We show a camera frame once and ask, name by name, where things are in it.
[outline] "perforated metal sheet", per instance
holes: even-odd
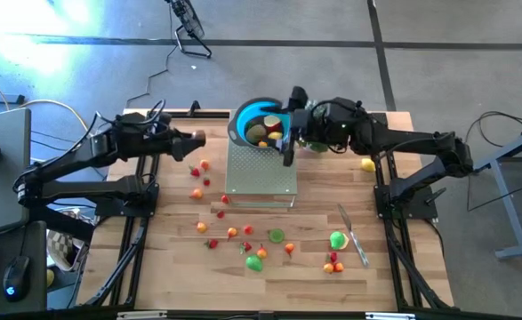
[[[228,195],[296,195],[296,161],[283,166],[274,149],[239,147],[229,139],[225,193]]]

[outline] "knife blade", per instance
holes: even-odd
[[[349,235],[351,236],[351,239],[353,240],[353,244],[356,246],[357,252],[359,252],[359,258],[361,258],[361,262],[364,264],[364,267],[369,267],[369,260],[367,259],[367,256],[365,255],[364,248],[362,248],[361,244],[357,240],[356,234],[353,232],[351,228],[351,220],[349,219],[348,214],[345,210],[343,210],[343,207],[341,204],[338,204],[338,209],[340,210],[341,218],[343,219],[343,223],[345,223],[346,228],[348,228]]]

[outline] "blue bowl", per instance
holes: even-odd
[[[282,122],[283,140],[288,138],[290,130],[290,116],[288,114],[278,114],[267,111],[262,111],[265,107],[282,107],[282,102],[272,98],[256,98],[245,102],[229,122],[227,131],[229,138],[238,146],[245,146],[251,148],[261,148],[255,146],[246,140],[246,125],[257,116],[277,116]]]

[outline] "concrete floor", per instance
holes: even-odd
[[[376,0],[376,5],[384,41],[522,43],[522,0]],[[366,0],[194,0],[194,6],[206,39],[374,40]],[[145,92],[148,76],[164,68],[171,46],[34,44],[33,38],[8,34],[168,39],[169,25],[162,0],[143,5],[136,0],[0,1],[0,87],[31,100],[66,102],[87,120],[95,110],[112,116],[129,98]],[[370,110],[388,109],[376,50],[337,46],[225,43],[212,47],[211,60],[176,52],[171,72],[155,77],[151,94],[129,107],[149,107],[167,98],[172,108],[187,108],[193,100],[204,108],[237,108],[258,96],[286,99],[294,85],[302,85],[315,99],[342,96],[362,100]],[[395,107],[412,113],[416,130],[463,136],[488,110],[522,116],[522,50],[386,49],[385,57]],[[65,109],[37,105],[32,111],[35,130],[68,139],[83,132]],[[485,129],[501,143],[522,130],[500,118],[488,119]],[[469,144],[475,159],[495,150],[477,131]],[[32,155],[46,158],[58,152],[34,145]],[[98,179],[94,172],[82,174],[83,179]],[[472,205],[495,196],[482,188],[491,186],[486,175],[472,179]],[[513,184],[522,186],[522,181]],[[466,180],[444,179],[437,187],[448,188],[437,203],[456,306],[522,316],[522,258],[494,257],[494,250],[515,243],[501,203],[467,212]],[[66,305],[67,299],[63,293],[53,296],[50,307]]]

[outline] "wooden table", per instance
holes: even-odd
[[[128,109],[125,112],[147,110]],[[388,113],[389,127],[412,130],[407,112]],[[205,130],[207,143],[182,163],[162,156],[157,175],[160,184],[157,212],[150,221],[146,249],[141,267],[136,308],[211,309],[211,310],[319,310],[319,311],[387,311],[396,303],[389,269],[385,231],[375,217],[373,185],[375,175],[360,169],[362,156],[349,152],[312,154],[299,151],[298,196],[290,209],[231,208],[221,203],[227,157],[227,119],[174,119],[184,132]],[[191,200],[190,192],[203,187],[201,180],[189,176],[189,164],[208,159],[211,186],[204,198]],[[396,154],[401,177],[418,170],[417,155]],[[116,180],[134,174],[136,161],[116,163],[109,178]],[[328,238],[335,230],[345,231],[337,209],[342,204],[353,223],[370,260],[362,267],[353,244],[339,252],[345,266],[342,273],[322,270],[328,252]],[[224,210],[223,219],[216,212]],[[196,224],[209,227],[201,235]],[[242,227],[254,227],[244,236]],[[238,228],[239,236],[226,241],[227,229]],[[78,303],[92,297],[116,265],[124,218],[110,218],[100,225],[92,239]],[[281,228],[286,240],[282,244],[268,241],[267,230]],[[453,304],[446,267],[435,232],[421,220],[409,220],[409,230],[417,268],[439,297]],[[204,246],[207,238],[220,241],[214,250]],[[245,267],[246,255],[239,254],[239,243],[248,241],[255,252],[263,244],[269,256],[264,269],[257,273]],[[285,254],[285,243],[296,249],[292,258]],[[130,281],[130,269],[123,282],[123,296]],[[411,300],[406,273],[402,273],[407,300]]]

